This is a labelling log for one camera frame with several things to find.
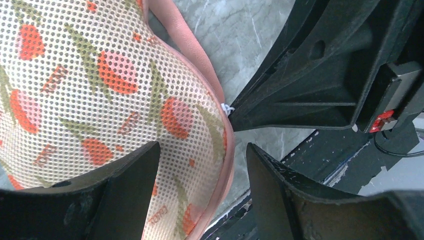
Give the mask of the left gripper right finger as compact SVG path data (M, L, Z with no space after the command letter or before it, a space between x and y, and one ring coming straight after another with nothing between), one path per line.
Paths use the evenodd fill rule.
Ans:
M255 144L246 148L253 213L262 240L421 240L424 193L344 192L285 166Z

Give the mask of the floral mesh laundry bag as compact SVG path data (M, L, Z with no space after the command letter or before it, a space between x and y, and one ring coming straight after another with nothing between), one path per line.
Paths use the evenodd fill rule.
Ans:
M199 240L234 172L205 51L171 0L3 0L0 165L51 187L160 144L144 240Z

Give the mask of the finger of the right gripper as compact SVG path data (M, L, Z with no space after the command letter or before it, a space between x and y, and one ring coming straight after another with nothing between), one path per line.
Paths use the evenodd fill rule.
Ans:
M233 129L353 127L351 37L380 0L297 0L233 102Z

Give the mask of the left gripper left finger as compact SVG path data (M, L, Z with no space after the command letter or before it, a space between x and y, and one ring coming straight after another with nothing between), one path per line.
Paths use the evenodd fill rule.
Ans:
M141 239L160 153L160 144L151 141L51 187L1 190L1 239Z

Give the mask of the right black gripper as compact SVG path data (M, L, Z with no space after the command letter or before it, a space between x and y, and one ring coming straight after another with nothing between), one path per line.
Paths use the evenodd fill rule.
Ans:
M351 124L386 134L424 108L424 3L381 0L351 36Z

